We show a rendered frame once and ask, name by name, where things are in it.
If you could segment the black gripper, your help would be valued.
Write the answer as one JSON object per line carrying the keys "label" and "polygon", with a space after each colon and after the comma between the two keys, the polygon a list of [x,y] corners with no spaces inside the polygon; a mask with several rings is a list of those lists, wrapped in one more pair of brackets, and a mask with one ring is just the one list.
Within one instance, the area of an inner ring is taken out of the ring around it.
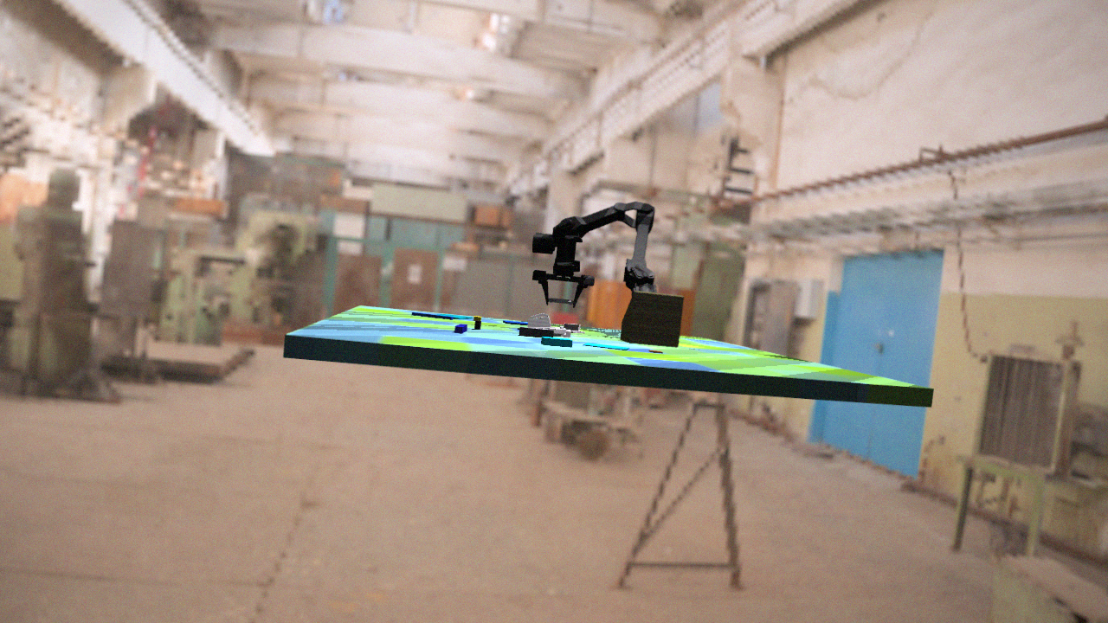
{"label": "black gripper", "polygon": [[[573,261],[575,261],[575,256],[570,255],[570,254],[557,254],[557,259],[560,259],[560,261],[571,259],[571,263],[573,263]],[[579,299],[581,292],[584,288],[587,288],[587,286],[594,286],[594,283],[595,283],[594,276],[589,276],[589,275],[582,275],[581,277],[575,277],[575,276],[570,276],[570,275],[563,275],[562,277],[557,277],[557,276],[560,276],[560,275],[557,275],[557,273],[546,273],[546,270],[533,270],[533,275],[531,276],[531,280],[538,280],[538,284],[542,285],[542,287],[544,289],[544,296],[545,296],[545,300],[546,300],[547,306],[548,306],[548,279],[551,279],[551,280],[577,280],[577,283],[579,285],[577,287],[577,295],[575,295],[575,298],[574,298],[573,308],[575,308],[575,306],[577,306],[577,300]],[[565,276],[570,277],[570,279],[566,279]]]}

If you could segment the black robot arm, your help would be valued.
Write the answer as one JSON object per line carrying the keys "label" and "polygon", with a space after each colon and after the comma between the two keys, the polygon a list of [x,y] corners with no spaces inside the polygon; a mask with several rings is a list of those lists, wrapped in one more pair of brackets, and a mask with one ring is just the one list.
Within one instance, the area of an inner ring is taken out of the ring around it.
{"label": "black robot arm", "polygon": [[[626,214],[626,210],[637,210],[636,218]],[[555,247],[557,254],[570,254],[575,256],[577,243],[583,243],[583,237],[589,229],[602,228],[602,226],[620,221],[637,229],[635,251],[633,259],[627,259],[624,280],[626,287],[634,292],[657,292],[654,285],[654,272],[647,268],[645,261],[647,251],[647,238],[652,232],[654,221],[654,208],[647,202],[617,202],[611,208],[597,210],[597,212],[579,217],[572,216],[563,218],[553,228],[551,234],[536,233],[531,241],[531,252],[540,254],[553,254]],[[555,259],[553,273],[557,275],[573,276],[574,272],[579,272],[579,261]]]}

